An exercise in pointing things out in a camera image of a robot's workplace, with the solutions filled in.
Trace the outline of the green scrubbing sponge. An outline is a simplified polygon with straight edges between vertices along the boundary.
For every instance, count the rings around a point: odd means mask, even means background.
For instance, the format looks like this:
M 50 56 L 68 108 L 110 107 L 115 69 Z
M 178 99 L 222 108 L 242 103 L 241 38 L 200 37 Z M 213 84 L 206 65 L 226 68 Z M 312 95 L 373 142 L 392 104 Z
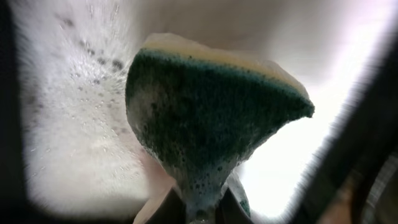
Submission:
M 135 55 L 125 102 L 137 140 L 175 179 L 187 223 L 214 223 L 232 171 L 315 111 L 278 64 L 169 33 L 151 34 Z

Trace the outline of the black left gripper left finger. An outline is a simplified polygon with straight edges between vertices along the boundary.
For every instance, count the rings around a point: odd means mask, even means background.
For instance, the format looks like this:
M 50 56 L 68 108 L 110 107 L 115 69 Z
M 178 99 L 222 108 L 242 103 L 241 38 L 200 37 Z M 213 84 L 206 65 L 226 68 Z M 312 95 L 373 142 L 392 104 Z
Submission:
M 171 188 L 145 224 L 185 224 L 186 205 L 174 188 Z

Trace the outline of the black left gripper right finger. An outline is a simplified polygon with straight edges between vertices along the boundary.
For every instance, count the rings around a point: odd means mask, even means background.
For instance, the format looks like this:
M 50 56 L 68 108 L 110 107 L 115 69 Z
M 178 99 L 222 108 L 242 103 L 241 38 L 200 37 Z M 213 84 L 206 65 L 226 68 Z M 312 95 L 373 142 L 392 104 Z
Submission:
M 254 224 L 238 203 L 230 189 L 227 189 L 216 209 L 216 224 Z

